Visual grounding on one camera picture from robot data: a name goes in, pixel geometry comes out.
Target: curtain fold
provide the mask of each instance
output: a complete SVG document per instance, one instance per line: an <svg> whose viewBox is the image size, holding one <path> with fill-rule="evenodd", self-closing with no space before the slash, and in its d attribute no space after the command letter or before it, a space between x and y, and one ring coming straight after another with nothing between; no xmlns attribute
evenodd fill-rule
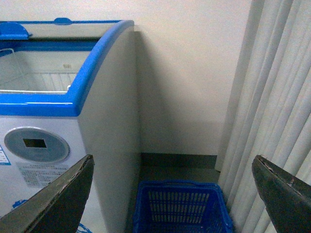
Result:
<svg viewBox="0 0 311 233"><path fill-rule="evenodd" d="M311 182L311 1L264 2L221 170L237 232L275 232L251 164L261 154Z"/></svg>
<svg viewBox="0 0 311 233"><path fill-rule="evenodd" d="M245 34L243 37L240 57L238 60L237 69L235 72L235 77L232 84L232 91L230 94L228 110L225 117L224 132L221 138L221 147L218 151L217 161L215 169L220 171L224 163L225 153L227 151L228 143L230 140L230 135L233 128L234 116L238 108L239 99L241 96L242 85L241 83L245 80L245 75L247 72L249 60L252 54L252 48L255 42L255 36L257 33L259 20L261 18L261 13L263 9L264 1L252 1L249 18L245 28Z"/></svg>

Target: white chest freezer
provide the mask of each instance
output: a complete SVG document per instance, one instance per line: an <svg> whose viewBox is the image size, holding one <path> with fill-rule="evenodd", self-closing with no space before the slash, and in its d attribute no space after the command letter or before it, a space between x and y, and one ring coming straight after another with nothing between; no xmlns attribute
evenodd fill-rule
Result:
<svg viewBox="0 0 311 233"><path fill-rule="evenodd" d="M124 232L140 163L133 26L0 22L0 216L93 154L79 232Z"/></svg>

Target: freezer label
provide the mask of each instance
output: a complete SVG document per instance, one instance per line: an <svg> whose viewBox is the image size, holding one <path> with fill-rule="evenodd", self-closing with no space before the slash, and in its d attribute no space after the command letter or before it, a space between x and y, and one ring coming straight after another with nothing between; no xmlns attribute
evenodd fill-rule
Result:
<svg viewBox="0 0 311 233"><path fill-rule="evenodd" d="M2 150L2 147L0 146L0 165L11 165L8 157Z"/></svg>
<svg viewBox="0 0 311 233"><path fill-rule="evenodd" d="M44 188L68 170L67 165L41 165L17 163L28 187Z"/></svg>

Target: blue plastic basket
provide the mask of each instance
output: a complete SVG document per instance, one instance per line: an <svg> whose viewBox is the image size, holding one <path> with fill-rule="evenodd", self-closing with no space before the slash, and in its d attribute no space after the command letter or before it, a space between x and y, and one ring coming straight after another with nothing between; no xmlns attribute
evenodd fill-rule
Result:
<svg viewBox="0 0 311 233"><path fill-rule="evenodd" d="M139 184L133 233L232 233L215 183L161 181Z"/></svg>

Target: circular display panel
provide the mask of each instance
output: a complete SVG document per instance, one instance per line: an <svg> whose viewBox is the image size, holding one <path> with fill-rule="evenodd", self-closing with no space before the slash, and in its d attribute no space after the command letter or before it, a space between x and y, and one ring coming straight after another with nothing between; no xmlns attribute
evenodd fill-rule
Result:
<svg viewBox="0 0 311 233"><path fill-rule="evenodd" d="M38 163L58 162L69 154L69 146L63 138L34 127L11 130L4 143L18 157Z"/></svg>

